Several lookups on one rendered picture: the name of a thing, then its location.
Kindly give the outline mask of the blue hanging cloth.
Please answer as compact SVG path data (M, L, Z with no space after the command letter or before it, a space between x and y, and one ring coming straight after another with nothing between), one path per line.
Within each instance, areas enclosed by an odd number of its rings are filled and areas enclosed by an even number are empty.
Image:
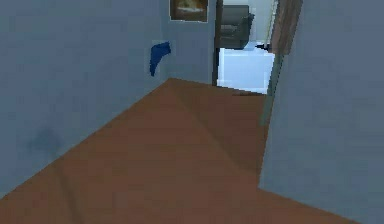
M155 75L157 66L161 62L162 58L170 53L171 46L169 42L162 42L151 47L149 62L149 70L151 76Z

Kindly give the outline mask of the dark grey sofa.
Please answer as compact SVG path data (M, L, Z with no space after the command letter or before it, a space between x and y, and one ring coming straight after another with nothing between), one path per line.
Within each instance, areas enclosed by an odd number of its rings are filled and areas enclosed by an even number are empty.
M254 17L248 5L224 5L220 25L220 47L242 50L249 42Z

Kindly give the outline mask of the brown wooden room door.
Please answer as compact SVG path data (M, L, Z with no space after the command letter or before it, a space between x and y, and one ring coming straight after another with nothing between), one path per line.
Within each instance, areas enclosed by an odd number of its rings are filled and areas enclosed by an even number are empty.
M269 52L288 55L295 36L303 0L278 0Z

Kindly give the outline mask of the brown framed wall picture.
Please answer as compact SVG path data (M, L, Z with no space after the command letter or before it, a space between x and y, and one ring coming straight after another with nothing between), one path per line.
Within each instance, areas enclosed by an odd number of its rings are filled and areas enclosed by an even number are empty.
M206 22L208 0L170 0L170 18L173 21Z

